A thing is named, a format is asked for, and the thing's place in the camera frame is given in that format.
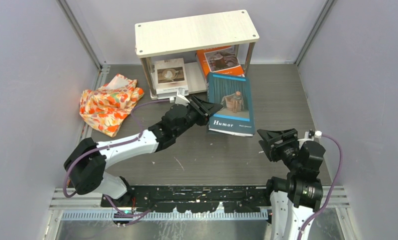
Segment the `teal cover book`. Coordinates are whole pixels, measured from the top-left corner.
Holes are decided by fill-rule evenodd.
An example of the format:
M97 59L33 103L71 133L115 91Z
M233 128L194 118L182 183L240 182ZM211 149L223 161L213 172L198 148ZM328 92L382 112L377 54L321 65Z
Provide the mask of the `teal cover book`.
M210 118L208 131L253 137L255 117L249 79L243 75L210 72L206 80L208 101L222 105L222 109Z

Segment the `afternoon tea book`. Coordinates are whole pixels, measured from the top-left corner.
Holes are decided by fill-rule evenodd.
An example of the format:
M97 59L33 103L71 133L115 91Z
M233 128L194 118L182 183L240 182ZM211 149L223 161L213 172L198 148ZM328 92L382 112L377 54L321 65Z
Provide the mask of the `afternoon tea book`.
M183 58L158 60L154 62L154 87L159 100L189 95L185 61Z

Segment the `orange good morning book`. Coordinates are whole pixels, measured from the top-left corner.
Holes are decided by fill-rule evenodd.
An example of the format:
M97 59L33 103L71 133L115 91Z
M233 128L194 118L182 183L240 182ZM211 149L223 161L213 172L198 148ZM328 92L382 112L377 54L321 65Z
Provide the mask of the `orange good morning book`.
M205 79L208 73L245 76L234 45L200 49L195 56Z

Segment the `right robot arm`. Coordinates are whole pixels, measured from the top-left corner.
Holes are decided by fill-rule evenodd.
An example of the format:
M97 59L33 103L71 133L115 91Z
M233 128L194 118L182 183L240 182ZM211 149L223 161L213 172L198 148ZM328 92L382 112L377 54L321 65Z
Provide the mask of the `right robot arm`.
M299 139L296 129L257 130L259 144L271 162L281 161L288 169L286 178L267 181L264 198L271 205L271 239L306 240L313 223L311 216L321 208L324 195L318 178L325 148L312 133Z

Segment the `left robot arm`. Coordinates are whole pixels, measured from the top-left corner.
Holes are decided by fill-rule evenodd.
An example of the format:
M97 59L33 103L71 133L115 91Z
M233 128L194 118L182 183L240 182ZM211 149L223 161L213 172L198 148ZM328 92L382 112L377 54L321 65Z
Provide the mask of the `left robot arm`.
M178 96L160 121L139 133L111 141L95 142L91 137L80 141L63 167L66 171L63 194L99 193L112 205L122 207L132 203L134 193L122 176L106 172L107 168L130 158L163 151L194 125L205 126L210 118L223 108L196 96L190 99Z

